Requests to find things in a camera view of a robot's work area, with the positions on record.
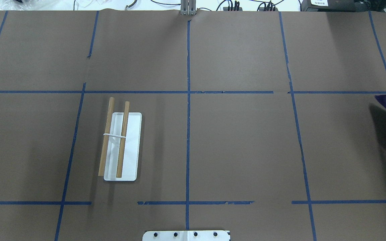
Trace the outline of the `white towel rack base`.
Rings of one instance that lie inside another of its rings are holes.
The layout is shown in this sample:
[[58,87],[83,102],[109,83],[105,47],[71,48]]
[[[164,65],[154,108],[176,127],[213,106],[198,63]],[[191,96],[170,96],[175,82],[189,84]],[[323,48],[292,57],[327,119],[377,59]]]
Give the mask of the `white towel rack base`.
[[[138,157],[140,149],[142,114],[130,112],[128,116],[127,134],[122,135],[123,112],[114,112],[109,133],[106,153],[106,165],[103,175],[105,181],[135,181],[138,174]],[[121,177],[117,177],[117,166],[120,140],[125,140],[124,158]]]

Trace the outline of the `wooden rack bar outer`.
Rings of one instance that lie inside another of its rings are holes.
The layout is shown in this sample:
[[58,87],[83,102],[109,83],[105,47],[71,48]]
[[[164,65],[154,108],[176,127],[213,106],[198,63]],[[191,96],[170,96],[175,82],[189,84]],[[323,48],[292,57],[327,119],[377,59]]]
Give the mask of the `wooden rack bar outer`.
[[103,143],[102,143],[98,176],[103,176],[104,172],[105,172],[106,156],[107,156],[108,143],[109,143],[109,135],[107,135],[107,134],[109,134],[110,129],[111,129],[112,114],[114,112],[114,104],[115,104],[114,102],[115,102],[115,99],[113,97],[110,97],[108,109],[107,109],[107,114],[106,114],[106,124],[105,124],[105,131],[103,134]]

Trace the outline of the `wooden rack bar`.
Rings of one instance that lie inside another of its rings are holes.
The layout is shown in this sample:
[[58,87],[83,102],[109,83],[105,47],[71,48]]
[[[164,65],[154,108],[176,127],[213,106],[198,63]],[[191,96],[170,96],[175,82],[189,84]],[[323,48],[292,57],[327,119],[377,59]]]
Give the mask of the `wooden rack bar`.
[[103,134],[103,143],[102,143],[98,176],[103,176],[104,172],[105,172],[106,156],[107,156],[108,143],[109,143],[109,135],[107,135],[107,134],[109,134],[110,129],[111,129],[112,114],[114,112],[114,104],[115,104],[114,102],[115,102],[115,99],[113,97],[110,97],[108,109],[107,109],[107,114],[106,114],[106,124],[105,124],[105,131]]
[[122,137],[120,138],[119,155],[118,155],[118,163],[117,163],[117,171],[116,171],[117,178],[122,177],[129,111],[130,111],[130,102],[126,101],[124,104],[124,112],[123,112],[123,119],[122,119],[122,128],[121,128]]

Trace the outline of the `wooden rack bar inner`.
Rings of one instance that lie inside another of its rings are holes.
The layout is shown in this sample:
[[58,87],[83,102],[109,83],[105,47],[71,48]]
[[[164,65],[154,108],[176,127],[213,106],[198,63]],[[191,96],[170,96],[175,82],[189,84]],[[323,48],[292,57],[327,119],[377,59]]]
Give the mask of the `wooden rack bar inner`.
[[117,171],[116,171],[117,178],[122,177],[129,111],[130,111],[130,102],[126,101],[124,104],[124,112],[123,112],[123,119],[122,119],[122,128],[121,128],[122,137],[120,138],[119,155],[118,155],[118,163],[117,163]]

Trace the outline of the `black desktop computer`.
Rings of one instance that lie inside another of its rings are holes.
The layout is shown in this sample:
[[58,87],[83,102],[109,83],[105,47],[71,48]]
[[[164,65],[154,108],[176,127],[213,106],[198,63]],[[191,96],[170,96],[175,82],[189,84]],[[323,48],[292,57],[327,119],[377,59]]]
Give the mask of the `black desktop computer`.
[[382,12],[386,0],[302,0],[302,12]]

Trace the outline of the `clear plastic bag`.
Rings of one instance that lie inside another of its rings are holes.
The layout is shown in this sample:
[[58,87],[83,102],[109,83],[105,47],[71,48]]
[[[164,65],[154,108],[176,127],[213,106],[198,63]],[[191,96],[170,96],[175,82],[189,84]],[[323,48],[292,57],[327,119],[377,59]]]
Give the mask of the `clear plastic bag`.
[[76,0],[3,0],[0,10],[10,11],[71,11],[78,10]]

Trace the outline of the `aluminium frame post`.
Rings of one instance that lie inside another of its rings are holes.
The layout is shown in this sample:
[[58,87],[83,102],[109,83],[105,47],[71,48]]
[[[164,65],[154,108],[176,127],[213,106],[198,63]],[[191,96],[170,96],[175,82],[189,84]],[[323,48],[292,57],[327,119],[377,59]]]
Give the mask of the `aluminium frame post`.
[[193,16],[197,13],[196,0],[181,0],[180,14],[184,16]]

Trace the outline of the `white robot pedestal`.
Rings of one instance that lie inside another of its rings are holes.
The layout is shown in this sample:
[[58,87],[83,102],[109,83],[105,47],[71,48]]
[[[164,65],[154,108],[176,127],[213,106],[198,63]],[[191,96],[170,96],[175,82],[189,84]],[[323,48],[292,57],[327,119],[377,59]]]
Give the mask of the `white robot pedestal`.
[[147,231],[143,241],[230,241],[230,231],[226,230],[179,230]]

